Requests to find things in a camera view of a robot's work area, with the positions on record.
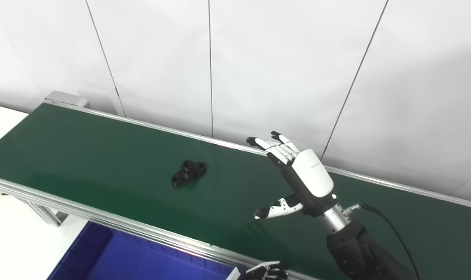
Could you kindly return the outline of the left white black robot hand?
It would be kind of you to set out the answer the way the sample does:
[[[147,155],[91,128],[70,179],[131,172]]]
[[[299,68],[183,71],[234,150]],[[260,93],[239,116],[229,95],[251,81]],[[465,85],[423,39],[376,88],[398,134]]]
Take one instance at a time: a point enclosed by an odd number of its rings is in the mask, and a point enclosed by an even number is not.
[[[237,280],[288,280],[287,267],[280,261],[262,262],[238,276]]]

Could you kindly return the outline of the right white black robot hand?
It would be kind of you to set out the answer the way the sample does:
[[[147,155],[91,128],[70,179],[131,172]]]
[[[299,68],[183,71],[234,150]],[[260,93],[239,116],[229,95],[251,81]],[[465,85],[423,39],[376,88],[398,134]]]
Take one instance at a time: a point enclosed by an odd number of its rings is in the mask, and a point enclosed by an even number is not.
[[[336,204],[334,182],[315,152],[299,150],[290,139],[276,131],[271,132],[271,138],[273,142],[248,137],[246,142],[266,153],[294,193],[255,210],[254,218],[269,219],[298,211],[318,217],[331,209]]]

